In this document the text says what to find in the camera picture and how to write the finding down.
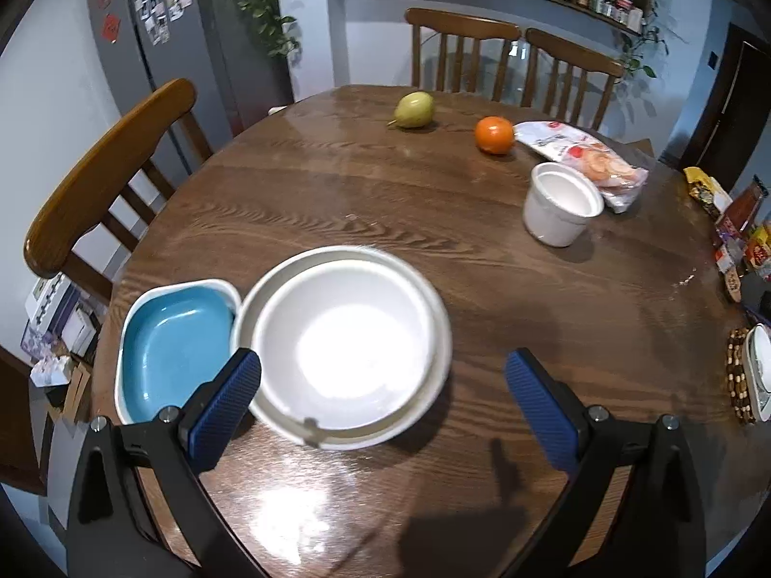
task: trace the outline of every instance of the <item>blue bowl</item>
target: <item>blue bowl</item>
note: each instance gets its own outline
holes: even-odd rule
[[[116,380],[123,423],[151,420],[164,406],[181,407],[225,365],[238,293],[217,282],[230,287],[235,299],[207,286],[172,287],[144,302],[143,296],[130,311]]]

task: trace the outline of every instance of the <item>tangerine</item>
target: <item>tangerine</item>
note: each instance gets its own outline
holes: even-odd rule
[[[474,137],[483,152],[506,154],[514,145],[514,125],[503,117],[485,117],[479,120]]]

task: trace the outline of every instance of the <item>wall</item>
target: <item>wall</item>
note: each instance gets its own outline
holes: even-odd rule
[[[342,0],[342,7],[340,0],[282,0],[281,5],[285,14],[298,17],[298,26],[302,28],[304,53],[300,62],[311,61],[319,52],[322,54],[325,79],[316,85],[319,89],[330,88],[330,80],[336,84],[346,81],[352,84],[409,84],[410,28],[403,20],[404,10],[409,6],[436,7],[510,20],[522,27],[533,26],[558,34],[599,52],[618,54],[610,26],[543,0]],[[671,53],[666,57],[661,51],[650,60],[659,74],[658,79],[640,79],[617,88],[604,121],[605,134],[622,141],[650,138],[656,152],[664,149],[689,95],[703,53],[711,7],[712,0],[662,0],[662,23]],[[337,37],[330,42],[336,51],[329,65],[333,47],[329,47],[327,37],[321,35],[334,33],[340,24],[344,31],[337,30]],[[347,45],[342,57],[339,55],[341,38]],[[428,61],[425,72],[431,75],[435,71],[435,63],[431,61],[436,58],[438,39],[426,32],[423,40]],[[513,71],[506,83],[507,102],[519,102],[521,97],[526,64],[521,58],[523,48],[527,55],[527,46],[517,47],[519,62],[512,64]],[[483,92],[491,84],[493,60],[497,56],[495,49],[485,44]],[[296,88],[301,89],[299,95],[305,97],[305,81],[298,79],[295,83]],[[590,79],[586,115],[597,105],[601,86],[602,80]]]
[[[0,55],[0,345],[23,357],[24,300],[36,277],[22,257],[30,223],[57,184],[119,118],[91,33],[86,0],[35,0]],[[148,201],[157,192],[137,180]],[[114,214],[129,228],[124,202]],[[104,270],[118,247],[103,228],[76,251]]]
[[[666,147],[666,156],[680,158],[685,152],[693,135],[699,119],[702,117],[707,105],[709,95],[712,93],[712,85],[715,84],[720,59],[726,47],[726,38],[730,24],[735,24],[752,32],[760,38],[764,38],[762,30],[747,8],[734,0],[712,0],[712,13],[709,19],[707,35],[704,41],[704,49],[699,57],[699,66],[691,86],[680,117],[672,131],[672,136]],[[714,52],[718,55],[718,65],[712,69],[708,65],[709,56]]]

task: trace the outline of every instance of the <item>chair backrest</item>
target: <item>chair backrest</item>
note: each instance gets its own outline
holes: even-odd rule
[[[437,91],[444,91],[444,79],[446,76],[447,61],[447,35],[458,37],[455,58],[452,63],[453,93],[460,91],[460,79],[464,68],[464,40],[474,40],[471,48],[471,70],[469,72],[468,92],[477,90],[479,78],[479,49],[483,40],[503,39],[504,45],[500,52],[498,71],[495,76],[495,86],[492,89],[492,101],[500,102],[500,96],[504,91],[504,79],[506,78],[506,65],[509,61],[509,52],[513,41],[519,40],[522,32],[517,24],[509,24],[505,21],[484,19],[447,11],[433,11],[429,8],[408,8],[404,13],[408,24],[412,25],[412,86],[420,86],[420,28],[425,26],[441,34],[439,39],[439,64],[437,67]]]
[[[593,52],[581,45],[555,37],[554,34],[549,34],[542,30],[537,30],[536,28],[528,28],[525,33],[525,38],[531,45],[531,55],[527,64],[527,79],[525,80],[522,106],[530,107],[533,105],[538,75],[538,51],[543,50],[554,59],[554,63],[551,66],[551,75],[549,77],[549,87],[546,90],[546,102],[544,103],[544,113],[547,113],[548,115],[550,115],[551,110],[554,107],[554,99],[557,96],[560,62],[564,61],[568,67],[564,74],[562,94],[557,110],[557,119],[561,121],[564,121],[568,113],[568,102],[573,86],[573,67],[578,67],[581,70],[581,79],[578,82],[578,92],[576,94],[575,102],[573,103],[573,111],[569,122],[573,125],[577,124],[578,116],[581,114],[581,107],[584,105],[587,75],[589,72],[599,71],[600,73],[608,74],[608,80],[605,83],[602,99],[600,100],[600,105],[595,113],[595,120],[592,121],[591,125],[593,129],[597,130],[605,116],[605,111],[608,110],[608,104],[611,101],[611,94],[613,93],[613,86],[616,80],[624,73],[624,68],[621,63],[614,61],[612,58],[605,56],[602,53]]]
[[[179,120],[190,144],[205,161],[211,148],[190,112],[196,92],[189,80],[167,82],[115,124],[80,159],[49,197],[24,241],[24,258],[29,268],[43,278],[63,272],[79,287],[105,305],[113,284],[79,258],[72,248],[80,237],[100,223],[129,251],[139,240],[110,212],[121,196],[145,223],[155,219],[153,210],[136,194],[129,180],[140,171],[168,199],[174,189],[153,165],[151,156],[160,138]]]

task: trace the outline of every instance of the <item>white dish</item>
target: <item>white dish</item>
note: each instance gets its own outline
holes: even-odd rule
[[[311,271],[322,265],[325,267]],[[410,314],[410,324],[414,324],[411,328],[419,328],[425,333],[423,343],[417,346],[415,351],[415,358],[423,359],[423,372],[419,378],[411,376],[411,382],[407,388],[403,388],[398,397],[389,399],[386,408],[365,412],[363,407],[356,411],[358,420],[374,419],[370,423],[354,428],[329,428],[315,419],[296,419],[289,414],[288,405],[292,404],[286,401],[289,385],[282,384],[275,376],[271,376],[268,365],[274,352],[266,348],[266,358],[261,360],[263,361],[263,385],[267,385],[267,388],[261,388],[257,392],[249,410],[276,432],[300,445],[351,450],[387,441],[405,431],[428,411],[441,392],[450,369],[452,359],[450,320],[437,291],[409,264],[386,252],[369,247],[318,248],[293,256],[269,271],[252,288],[242,303],[230,338],[231,352],[238,347],[261,347],[266,334],[279,332],[283,328],[279,328],[281,323],[286,324],[286,328],[292,331],[291,337],[304,332],[302,324],[307,326],[310,324],[308,320],[301,319],[298,321],[298,323],[302,322],[301,325],[292,325],[288,314],[279,315],[279,310],[284,309],[279,309],[277,306],[286,299],[291,300],[295,294],[298,298],[302,298],[307,290],[302,287],[306,284],[315,285],[317,280],[326,276],[340,275],[346,270],[356,271],[362,276],[373,276],[377,279],[377,284],[382,286],[382,290],[400,296],[400,310]],[[268,325],[264,326],[262,321],[266,316]],[[297,346],[288,347],[298,350]],[[411,362],[413,366],[419,365],[419,361],[415,359]],[[363,389],[362,385],[363,383],[359,384],[360,391]],[[383,416],[384,410],[389,411],[385,416]],[[342,425],[341,420],[346,423],[342,415],[329,419],[332,420],[330,425]]]
[[[753,338],[753,330],[747,333],[742,348],[742,366],[744,367],[744,375],[747,381],[747,391],[749,396],[749,405],[753,409],[755,419],[758,421],[768,421],[771,419],[771,397],[768,393],[764,393],[764,389],[760,381],[760,374],[758,368],[755,365],[753,357],[753,351],[750,349]]]
[[[598,188],[580,171],[556,162],[533,167],[523,221],[541,243],[569,246],[603,208]]]
[[[379,263],[338,260],[273,294],[252,349],[260,388],[283,415],[346,430],[406,404],[428,372],[433,342],[433,318],[412,283]]]

